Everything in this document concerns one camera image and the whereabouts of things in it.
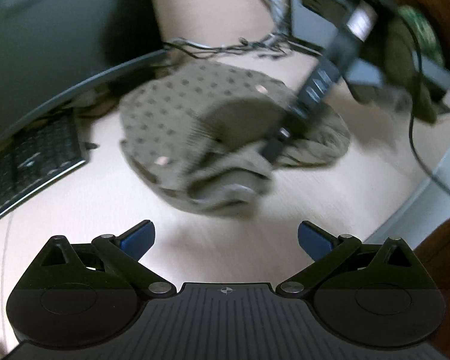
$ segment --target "computer monitor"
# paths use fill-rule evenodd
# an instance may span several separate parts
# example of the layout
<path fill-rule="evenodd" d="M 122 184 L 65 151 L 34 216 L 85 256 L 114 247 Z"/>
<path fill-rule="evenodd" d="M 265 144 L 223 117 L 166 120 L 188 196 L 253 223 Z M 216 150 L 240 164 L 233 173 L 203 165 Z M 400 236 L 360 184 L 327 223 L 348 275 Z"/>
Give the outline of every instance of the computer monitor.
<path fill-rule="evenodd" d="M 0 0 L 0 143 L 164 53 L 152 0 Z"/>

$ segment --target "black keyboard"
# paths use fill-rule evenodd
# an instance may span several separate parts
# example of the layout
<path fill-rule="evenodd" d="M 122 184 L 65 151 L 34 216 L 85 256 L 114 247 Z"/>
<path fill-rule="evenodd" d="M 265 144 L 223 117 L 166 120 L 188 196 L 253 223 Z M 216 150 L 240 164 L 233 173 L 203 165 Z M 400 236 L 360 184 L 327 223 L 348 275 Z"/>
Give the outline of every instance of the black keyboard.
<path fill-rule="evenodd" d="M 0 217 L 86 162 L 72 110 L 21 131 L 0 152 Z"/>

